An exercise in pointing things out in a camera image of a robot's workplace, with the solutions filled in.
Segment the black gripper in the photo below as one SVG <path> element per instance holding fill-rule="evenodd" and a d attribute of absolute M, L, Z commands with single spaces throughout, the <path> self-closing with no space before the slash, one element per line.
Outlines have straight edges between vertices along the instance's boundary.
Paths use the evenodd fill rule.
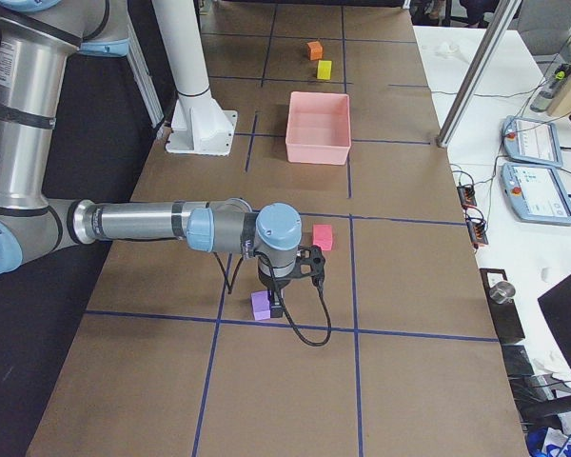
<path fill-rule="evenodd" d="M 280 290 L 289 285 L 289 280 L 287 278 L 272 278 L 262 271 L 259 271 L 258 275 L 259 280 L 267 289 L 270 317 L 282 318 L 284 316 L 284 308 Z"/>

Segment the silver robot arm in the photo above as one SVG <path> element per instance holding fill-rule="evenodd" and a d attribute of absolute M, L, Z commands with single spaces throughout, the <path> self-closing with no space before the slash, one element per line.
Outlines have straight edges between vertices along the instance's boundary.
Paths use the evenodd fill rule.
<path fill-rule="evenodd" d="M 98 240 L 185 240 L 258 262 L 275 317 L 301 276 L 302 222 L 290 205 L 254 212 L 243 199 L 94 203 L 48 199 L 42 187 L 68 58 L 129 51 L 124 1 L 0 1 L 0 274 Z"/>

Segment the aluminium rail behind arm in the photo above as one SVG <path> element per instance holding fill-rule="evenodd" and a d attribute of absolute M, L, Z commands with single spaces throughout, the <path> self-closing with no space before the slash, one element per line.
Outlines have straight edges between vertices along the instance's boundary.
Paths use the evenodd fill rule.
<path fill-rule="evenodd" d="M 128 21 L 128 38 L 127 59 L 133 79 L 146 107 L 151 125 L 154 128 L 160 128 L 164 123 L 163 109 L 135 29 L 130 21 Z"/>

